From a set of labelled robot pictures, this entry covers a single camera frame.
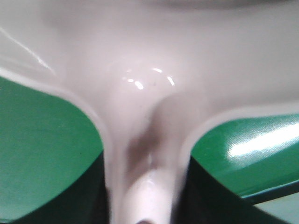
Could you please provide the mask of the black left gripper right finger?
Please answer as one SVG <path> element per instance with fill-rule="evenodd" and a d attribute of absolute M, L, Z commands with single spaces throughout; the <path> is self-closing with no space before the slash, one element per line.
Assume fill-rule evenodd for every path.
<path fill-rule="evenodd" d="M 185 224 L 285 224 L 244 201 L 190 159 L 184 189 Z"/>

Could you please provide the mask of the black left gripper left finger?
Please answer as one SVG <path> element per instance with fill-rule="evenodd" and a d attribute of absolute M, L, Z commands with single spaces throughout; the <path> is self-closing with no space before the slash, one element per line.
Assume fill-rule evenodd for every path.
<path fill-rule="evenodd" d="M 65 191 L 15 224 L 107 224 L 103 153 Z"/>

